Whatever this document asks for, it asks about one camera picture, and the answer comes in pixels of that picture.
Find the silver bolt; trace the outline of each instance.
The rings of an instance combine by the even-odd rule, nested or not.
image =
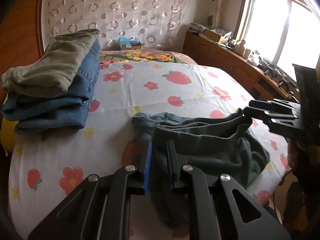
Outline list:
[[[125,170],[126,171],[135,171],[136,170],[136,166],[134,166],[134,165],[127,165],[126,167],[125,167]]]
[[[223,180],[223,181],[229,181],[229,180],[231,180],[231,177],[230,177],[230,175],[228,175],[228,174],[222,174],[222,175],[220,176],[220,178],[221,178],[221,180]]]
[[[184,171],[192,171],[193,170],[193,167],[191,165],[184,165],[182,168]]]
[[[92,175],[90,175],[90,176],[88,177],[88,181],[90,181],[90,182],[95,182],[95,181],[97,181],[97,180],[98,180],[98,176],[95,175],[95,174],[92,174]]]

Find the yellow cushion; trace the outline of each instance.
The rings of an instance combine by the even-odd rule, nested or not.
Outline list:
[[[2,119],[0,141],[4,149],[9,152],[13,152],[17,134],[14,133],[14,128],[18,121],[10,122],[6,119]]]

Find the white curtain with circles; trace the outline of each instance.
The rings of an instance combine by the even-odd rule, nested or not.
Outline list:
[[[100,30],[102,49],[119,36],[139,40],[146,48],[175,49],[180,21],[190,0],[46,0],[50,35],[86,28]]]

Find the bed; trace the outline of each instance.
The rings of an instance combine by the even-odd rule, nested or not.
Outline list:
[[[183,54],[107,51],[100,60],[84,129],[62,128],[45,137],[17,137],[9,206],[14,226],[24,239],[88,175],[110,175],[130,161],[127,149],[135,143],[130,121],[137,112],[221,118],[253,99],[223,70],[197,65]],[[270,153],[270,163],[248,188],[264,204],[287,170],[287,143],[269,133],[260,120],[253,120],[250,132]],[[171,238],[172,229],[159,221],[149,196],[133,196],[130,239]]]

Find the bright window pane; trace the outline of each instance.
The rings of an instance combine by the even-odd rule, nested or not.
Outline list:
[[[256,0],[246,40],[246,48],[258,50],[272,61],[288,16],[287,0]]]
[[[292,2],[287,38],[278,66],[296,80],[292,63],[316,68],[320,53],[320,22],[310,11]]]

